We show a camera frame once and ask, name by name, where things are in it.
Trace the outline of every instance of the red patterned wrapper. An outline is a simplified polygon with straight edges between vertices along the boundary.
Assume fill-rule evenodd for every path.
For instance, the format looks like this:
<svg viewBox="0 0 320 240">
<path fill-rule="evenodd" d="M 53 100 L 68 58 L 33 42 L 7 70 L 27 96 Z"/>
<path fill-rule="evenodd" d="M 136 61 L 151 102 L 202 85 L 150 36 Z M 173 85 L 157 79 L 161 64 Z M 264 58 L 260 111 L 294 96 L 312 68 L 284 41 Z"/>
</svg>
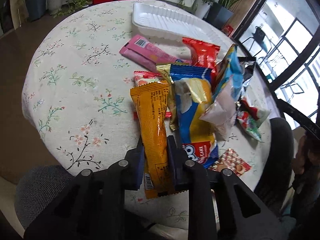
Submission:
<svg viewBox="0 0 320 240">
<path fill-rule="evenodd" d="M 224 154 L 209 167 L 213 171 L 221 171 L 222 169 L 231 169 L 237 176 L 241 176 L 251 169 L 251 166 L 239 157 L 234 149 L 229 148 Z"/>
</svg>

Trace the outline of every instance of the pink snack package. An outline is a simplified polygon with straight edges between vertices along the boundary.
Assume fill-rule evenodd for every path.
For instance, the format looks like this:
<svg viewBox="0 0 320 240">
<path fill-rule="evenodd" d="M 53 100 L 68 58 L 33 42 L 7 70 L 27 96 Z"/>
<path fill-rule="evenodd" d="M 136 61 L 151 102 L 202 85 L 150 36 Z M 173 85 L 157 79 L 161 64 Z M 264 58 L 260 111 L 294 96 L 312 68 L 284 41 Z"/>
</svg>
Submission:
<svg viewBox="0 0 320 240">
<path fill-rule="evenodd" d="M 131 59 L 154 73 L 158 73 L 156 65 L 159 64 L 191 63 L 191 60 L 181 60 L 165 53 L 140 35 L 135 35 L 119 52 L 122 56 Z"/>
</svg>

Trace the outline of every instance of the blue snack package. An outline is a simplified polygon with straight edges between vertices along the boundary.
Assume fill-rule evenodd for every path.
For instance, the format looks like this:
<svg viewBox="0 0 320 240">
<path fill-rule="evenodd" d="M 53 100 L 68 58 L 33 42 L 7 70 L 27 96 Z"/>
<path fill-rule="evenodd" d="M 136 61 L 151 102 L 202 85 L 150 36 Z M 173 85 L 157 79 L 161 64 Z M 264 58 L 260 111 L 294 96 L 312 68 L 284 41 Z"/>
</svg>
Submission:
<svg viewBox="0 0 320 240">
<path fill-rule="evenodd" d="M 221 62 L 221 70 L 217 76 L 218 85 L 214 91 L 213 101 L 221 91 L 221 89 L 227 84 L 230 78 L 232 78 L 233 90 L 231 96 L 234 101 L 238 101 L 241 86 L 243 83 L 244 69 L 239 63 L 237 57 L 237 47 L 233 44 L 225 55 Z"/>
<path fill-rule="evenodd" d="M 218 159 L 218 145 L 210 123 L 199 117 L 212 104 L 211 69 L 171 64 L 182 146 L 189 159 L 208 168 Z"/>
</svg>

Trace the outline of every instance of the gray flower pot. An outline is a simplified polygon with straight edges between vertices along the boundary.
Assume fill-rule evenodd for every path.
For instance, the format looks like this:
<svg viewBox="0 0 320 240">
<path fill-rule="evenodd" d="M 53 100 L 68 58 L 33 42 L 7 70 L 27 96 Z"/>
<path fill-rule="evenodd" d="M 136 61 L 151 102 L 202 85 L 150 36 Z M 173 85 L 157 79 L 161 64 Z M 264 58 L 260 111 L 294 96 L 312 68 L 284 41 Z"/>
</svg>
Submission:
<svg viewBox="0 0 320 240">
<path fill-rule="evenodd" d="M 45 13 L 46 0 L 26 0 L 26 6 L 29 14 L 29 20 L 39 19 Z"/>
<path fill-rule="evenodd" d="M 232 15 L 233 12 L 218 3 L 214 3 L 209 10 L 206 22 L 221 30 Z"/>
<path fill-rule="evenodd" d="M 48 9 L 50 14 L 55 14 L 61 9 L 62 0 L 48 0 Z"/>
</svg>

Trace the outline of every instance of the black chair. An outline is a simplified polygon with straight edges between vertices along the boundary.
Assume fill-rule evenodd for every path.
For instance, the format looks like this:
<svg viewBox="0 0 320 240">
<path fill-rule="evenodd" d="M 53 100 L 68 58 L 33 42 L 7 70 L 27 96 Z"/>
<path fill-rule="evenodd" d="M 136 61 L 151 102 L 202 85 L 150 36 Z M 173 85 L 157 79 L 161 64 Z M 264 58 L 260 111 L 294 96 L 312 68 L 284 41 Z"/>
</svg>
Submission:
<svg viewBox="0 0 320 240">
<path fill-rule="evenodd" d="M 266 37 L 266 34 L 264 33 L 264 31 L 260 28 L 260 27 L 257 27 L 256 26 L 256 32 L 255 33 L 252 33 L 252 37 L 249 37 L 247 38 L 244 42 L 242 42 L 242 44 L 244 44 L 246 41 L 248 41 L 249 39 L 253 39 L 253 42 L 251 44 L 251 47 L 249 49 L 249 51 L 252 49 L 252 46 L 254 44 L 254 42 L 258 43 L 258 45 L 261 47 L 261 50 L 254 55 L 254 57 L 256 55 L 258 55 L 262 50 L 265 52 L 265 53 L 268 53 L 268 48 L 267 48 L 267 45 L 266 43 L 263 41 L 264 38 Z"/>
<path fill-rule="evenodd" d="M 292 100 L 292 98 L 293 98 L 294 95 L 303 94 L 304 91 L 303 91 L 302 87 L 301 87 L 297 82 L 295 82 L 295 81 L 291 81 L 291 82 L 289 82 L 289 83 L 287 83 L 287 84 L 282 85 L 282 86 L 280 87 L 280 89 L 288 88 L 288 87 L 290 87 L 291 92 L 292 92 L 292 96 L 291 96 L 291 97 L 289 98 L 289 100 L 287 101 L 287 103 L 290 104 L 290 102 L 291 102 L 291 100 Z"/>
</svg>

